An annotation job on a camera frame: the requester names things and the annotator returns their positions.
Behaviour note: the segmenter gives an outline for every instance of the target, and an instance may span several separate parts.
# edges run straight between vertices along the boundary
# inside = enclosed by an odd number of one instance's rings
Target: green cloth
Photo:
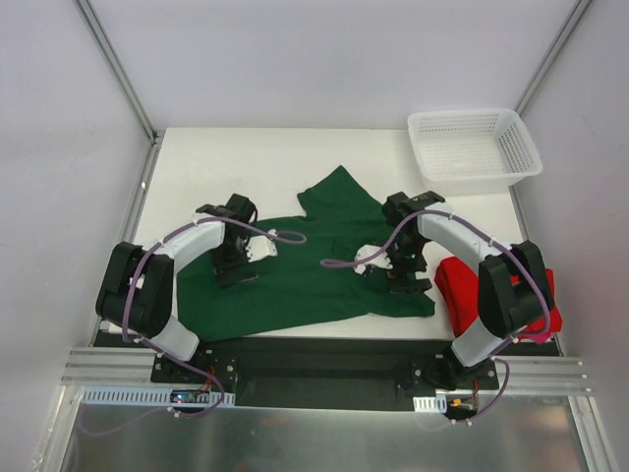
[[[209,255],[177,277],[179,320],[201,339],[217,341],[291,326],[354,318],[368,313],[389,317],[428,317],[427,296],[390,294],[384,270],[362,277],[350,268],[328,269],[321,259],[352,261],[366,244],[381,245],[391,234],[374,200],[345,170],[297,196],[306,216],[260,221],[263,230],[300,231],[308,243],[277,243],[278,256],[238,270],[255,280],[218,288]]]

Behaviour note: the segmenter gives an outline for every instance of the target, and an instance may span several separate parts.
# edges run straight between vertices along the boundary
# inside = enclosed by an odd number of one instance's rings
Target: white plastic basket
[[[540,154],[513,110],[415,113],[408,123],[427,190],[443,195],[499,192],[542,172]]]

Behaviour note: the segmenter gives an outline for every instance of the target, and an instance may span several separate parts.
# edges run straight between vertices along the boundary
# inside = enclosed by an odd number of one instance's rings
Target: wire
[[[481,416],[485,415],[487,411],[493,408],[493,406],[498,402],[498,400],[502,398],[502,395],[504,394],[505,390],[507,389],[507,386],[509,385],[509,378],[511,377],[511,367],[509,367],[509,363],[505,361],[504,359],[498,359],[497,357],[494,358],[493,361],[500,363],[504,366],[504,381],[502,381],[502,386],[500,387],[500,390],[498,391],[496,396],[491,400],[489,405],[483,408],[481,411],[479,411],[476,415],[474,415],[473,417],[474,419],[480,418]],[[459,420],[455,422],[455,424],[471,425],[472,421],[470,419]]]
[[[463,398],[461,401],[469,401],[474,400],[474,406],[478,405],[479,400],[479,390],[481,389],[481,384],[479,383],[479,378],[474,378],[474,388],[472,390],[472,395],[467,398]]]
[[[393,232],[389,236],[389,239],[386,240],[384,245],[379,250],[377,250],[375,253],[370,255],[369,257],[361,259],[361,260],[358,260],[358,261],[351,261],[351,262],[350,261],[338,261],[338,260],[334,260],[334,259],[324,259],[320,263],[325,268],[350,268],[350,267],[356,267],[356,266],[360,266],[360,265],[366,264],[369,261],[372,261],[375,258],[377,258],[378,256],[380,256],[381,254],[383,254],[388,249],[388,247],[391,244],[393,244],[393,241],[395,240],[395,237],[397,236],[397,234],[402,230],[402,228],[409,221],[411,221],[412,219],[414,219],[414,218],[416,218],[418,216],[421,216],[423,214],[435,214],[437,216],[444,216],[446,218],[453,219],[457,223],[459,223],[459,224],[465,226],[466,228],[468,228],[470,231],[472,231],[474,234],[479,236],[485,242],[487,242],[490,245],[494,246],[496,249],[498,249],[498,251],[500,251],[507,258],[509,258],[509,260],[513,263],[513,265],[515,265],[518,268],[518,270],[520,271],[520,273],[522,274],[524,279],[527,281],[527,283],[531,286],[531,289],[533,290],[535,295],[538,297],[538,300],[540,301],[540,305],[542,305],[542,311],[543,311],[543,329],[542,329],[542,331],[540,331],[540,332],[529,332],[529,331],[525,331],[524,330],[524,331],[520,331],[520,334],[547,334],[550,331],[550,311],[548,310],[548,304],[546,303],[546,300],[543,297],[542,291],[540,290],[538,285],[535,283],[535,281],[533,280],[533,278],[531,277],[529,272],[524,268],[522,263],[520,263],[520,261],[518,261],[518,259],[505,246],[503,246],[502,244],[500,244],[497,241],[495,241],[488,234],[484,233],[482,230],[477,228],[474,224],[469,222],[467,219],[464,219],[464,218],[462,218],[462,217],[460,217],[460,216],[458,216],[458,215],[456,215],[454,213],[448,213],[447,211],[441,211],[441,210],[438,210],[438,209],[422,209],[420,211],[415,211],[415,212],[409,214],[408,216],[406,216],[402,221],[400,221],[400,223],[395,227],[395,229],[393,230]]]
[[[136,287],[138,285],[138,281],[140,280],[140,277],[142,275],[144,266],[146,265],[146,263],[148,262],[148,259],[155,253],[155,251],[157,251],[159,248],[161,248],[164,244],[168,243],[169,241],[171,241],[172,239],[176,238],[177,236],[179,236],[180,234],[184,233],[185,231],[188,231],[189,229],[194,228],[195,226],[198,226],[200,224],[205,224],[205,223],[209,223],[212,221],[223,221],[225,223],[231,223],[231,224],[235,224],[237,226],[241,226],[244,228],[249,229],[250,231],[254,231],[255,233],[261,234],[266,236],[269,239],[275,240],[275,241],[279,241],[281,243],[285,243],[285,244],[292,244],[292,245],[299,245],[299,244],[305,244],[307,241],[307,238],[304,234],[297,232],[297,231],[278,231],[277,234],[270,234],[267,233],[266,231],[262,231],[261,229],[257,229],[254,226],[251,226],[248,223],[243,223],[241,221],[238,221],[236,219],[232,219],[232,218],[228,218],[228,217],[224,217],[224,216],[210,216],[207,218],[201,218],[196,222],[190,222],[187,223],[177,229],[175,229],[174,231],[172,231],[171,233],[169,233],[168,235],[166,235],[162,241],[154,244],[153,246],[151,246],[148,250],[145,251],[145,253],[143,254],[142,258],[140,259],[140,261],[138,262],[138,266],[136,267],[136,270],[134,272],[133,278],[131,280],[130,286],[129,286],[129,292],[127,293],[127,299],[125,300],[125,308],[124,308],[124,312],[123,312],[123,319],[122,319],[122,339],[125,342],[132,342],[134,341],[135,338],[129,336],[129,318],[131,317],[131,307],[133,306],[133,300],[134,300],[134,295],[136,294]],[[254,220],[254,224],[256,224],[257,222],[257,208],[256,208],[256,213],[255,213],[255,220]],[[298,239],[286,239],[280,235],[284,235],[284,236],[295,236]],[[166,359],[169,359],[170,361],[174,362],[175,364],[178,364],[186,369],[188,369],[189,371],[195,373],[195,374],[199,374],[201,376],[204,376],[207,378],[207,380],[212,383],[215,384],[219,391],[220,391],[220,397],[219,399],[214,402],[213,404],[205,407],[202,409],[202,411],[197,412],[197,413],[183,413],[183,412],[177,412],[178,416],[182,416],[184,418],[196,418],[198,416],[203,416],[206,415],[207,413],[209,413],[210,411],[214,410],[215,408],[218,407],[218,405],[220,405],[223,400],[225,399],[225,389],[223,387],[223,385],[221,384],[221,382],[211,373],[209,372],[204,372],[201,369],[198,369],[180,359],[177,359],[174,356],[171,356],[170,354],[168,354],[167,352],[164,352],[162,349],[160,349],[159,347],[157,347],[155,344],[151,343],[150,341],[148,341],[147,339],[141,338],[141,337],[137,337],[137,339],[140,340],[140,342],[142,344],[144,344],[146,347],[149,347],[150,349],[153,349],[154,351],[156,351],[159,354],[162,354],[163,357],[165,357]],[[160,412],[160,411],[169,411],[169,409],[164,409],[163,407],[158,407],[158,408],[151,408],[150,410],[147,410],[145,412],[142,413],[142,415],[134,418],[131,421],[128,421],[127,423],[123,423],[122,425],[118,425],[115,428],[112,428],[110,430],[106,430],[106,431],[90,431],[85,427],[84,424],[84,415],[85,415],[85,409],[82,408],[79,411],[78,417],[77,417],[77,429],[79,431],[81,431],[84,435],[92,437],[92,438],[103,438],[109,435],[113,435],[114,433],[118,433],[119,431],[124,430],[125,428],[128,428],[134,424],[136,424],[137,422],[143,420],[144,418],[153,415],[154,413]],[[79,450],[78,450],[78,445],[77,445],[77,450],[74,454],[74,461],[73,461],[73,466],[72,466],[72,470],[77,470],[77,467],[79,465]]]
[[[214,369],[214,366],[211,366],[209,368],[209,372],[214,375],[214,373],[216,372]],[[209,390],[209,388],[212,386],[212,380],[211,379],[207,379],[207,381],[205,381],[205,383],[201,386],[201,388],[199,388],[199,390],[197,390],[197,395],[202,394],[202,393],[207,393],[207,391]]]
[[[193,222],[191,221],[190,223],[184,224],[183,226],[175,229],[174,231],[172,231],[171,233],[167,234],[166,236],[164,236],[162,241],[159,241],[157,243],[155,243],[153,246],[151,246],[149,249],[146,250],[146,252],[143,254],[142,258],[140,259],[140,261],[138,262],[138,266],[136,267],[136,271],[134,272],[134,276],[131,279],[131,283],[129,286],[129,292],[127,294],[127,299],[125,300],[125,309],[123,312],[123,317],[122,317],[122,339],[125,342],[132,342],[133,339],[129,336],[129,318],[131,317],[131,307],[133,305],[133,300],[134,300],[134,295],[136,294],[136,287],[138,285],[138,281],[140,280],[140,277],[142,275],[142,272],[144,270],[144,266],[146,265],[146,263],[148,262],[148,259],[153,255],[153,253],[155,253],[155,251],[157,251],[159,248],[161,248],[163,245],[165,245],[166,243],[168,243],[169,241],[172,241],[174,238],[176,238],[177,236],[179,236],[180,234],[188,231],[189,229],[194,228],[195,226],[198,226],[200,224],[205,224],[205,223],[209,223],[212,221],[222,221],[224,223],[231,223],[231,224],[235,224],[237,226],[241,226],[243,228],[247,228],[251,231],[254,231],[257,234],[261,234],[263,236],[266,236],[269,239],[275,240],[275,241],[279,241],[280,243],[284,243],[284,244],[292,244],[292,245],[299,245],[299,244],[305,244],[307,241],[307,238],[304,234],[297,232],[297,231],[278,231],[277,234],[270,234],[266,231],[262,231],[261,229],[258,229],[254,226],[251,226],[248,223],[243,223],[242,221],[238,221],[237,219],[232,219],[232,218],[228,218],[225,216],[209,216],[207,218],[201,218],[200,220],[198,220],[197,222]],[[299,239],[286,239],[281,235],[285,235],[285,236],[296,236]]]
[[[479,236],[481,239],[483,239],[490,245],[496,247],[498,251],[500,251],[507,258],[509,258],[509,260],[513,263],[513,265],[515,265],[518,268],[518,270],[520,271],[524,279],[527,281],[527,283],[531,286],[531,289],[533,290],[535,295],[538,297],[538,300],[540,301],[540,305],[542,306],[542,311],[543,311],[542,331],[530,332],[530,331],[521,330],[519,331],[519,333],[521,334],[547,334],[550,331],[550,311],[548,310],[548,304],[546,303],[546,300],[543,297],[542,291],[540,290],[538,285],[535,283],[535,281],[533,280],[529,272],[524,268],[522,263],[520,263],[520,261],[518,261],[518,259],[505,246],[498,243],[497,241],[494,241],[493,238],[491,238],[488,234],[484,233],[482,230],[477,228],[474,224],[472,224],[471,222],[469,222],[468,220],[460,216],[457,216],[454,213],[448,213],[447,211],[441,211],[438,209],[423,209],[421,211],[415,211],[409,214],[408,216],[406,216],[402,221],[400,221],[400,223],[395,227],[395,229],[389,236],[389,239],[386,240],[384,245],[378,251],[376,251],[369,257],[361,259],[359,261],[352,261],[352,262],[338,261],[334,259],[324,259],[320,263],[323,267],[326,267],[326,268],[345,268],[345,267],[355,267],[355,266],[366,264],[369,261],[372,261],[378,256],[380,256],[381,254],[383,254],[388,249],[388,247],[393,243],[393,241],[395,240],[395,237],[402,230],[404,225],[406,225],[412,219],[418,216],[421,216],[423,214],[435,214],[437,216],[444,216],[449,219],[455,220],[457,223],[465,226],[466,228],[468,228],[470,231],[472,231],[474,234]],[[505,339],[496,349],[493,350],[493,352],[491,353],[491,357],[493,357],[493,355],[497,354],[506,346],[511,344],[511,342],[512,342],[512,339],[510,337]],[[494,358],[494,361],[504,365],[504,368],[505,368],[504,382],[502,383],[502,387],[498,391],[498,394],[493,398],[493,400],[489,403],[489,405],[485,407],[483,410],[481,410],[480,412],[478,412],[474,416],[474,418],[478,418],[480,416],[485,415],[487,411],[490,410],[493,407],[493,405],[495,405],[497,401],[502,397],[504,391],[507,388],[507,385],[509,384],[509,377],[511,375],[511,368],[509,367],[509,363],[503,359],[497,359],[497,358]],[[471,422],[468,422],[468,420],[460,421],[458,423],[471,424]]]

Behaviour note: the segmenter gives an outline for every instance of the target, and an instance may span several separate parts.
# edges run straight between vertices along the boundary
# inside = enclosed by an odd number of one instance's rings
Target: white table surface
[[[425,190],[406,131],[169,128],[148,187],[136,242],[146,243],[190,220],[203,204],[221,205],[230,195],[249,197],[259,218],[304,214],[297,194],[338,165],[377,200],[399,191]],[[457,214],[505,241],[522,241],[508,192],[447,198]],[[425,248],[428,276],[450,256],[436,243]],[[447,308],[436,287],[431,318],[367,315],[341,322],[311,324],[263,335],[452,339]]]

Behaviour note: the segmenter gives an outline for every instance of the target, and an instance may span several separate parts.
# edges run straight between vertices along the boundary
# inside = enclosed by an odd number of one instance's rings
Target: white wall
[[[513,107],[574,0],[92,0],[158,129]]]
[[[629,470],[629,2],[599,0],[525,117],[544,171],[519,186],[531,236],[556,270],[568,354],[597,385]]]
[[[146,151],[69,0],[0,15],[0,469],[30,470]]]

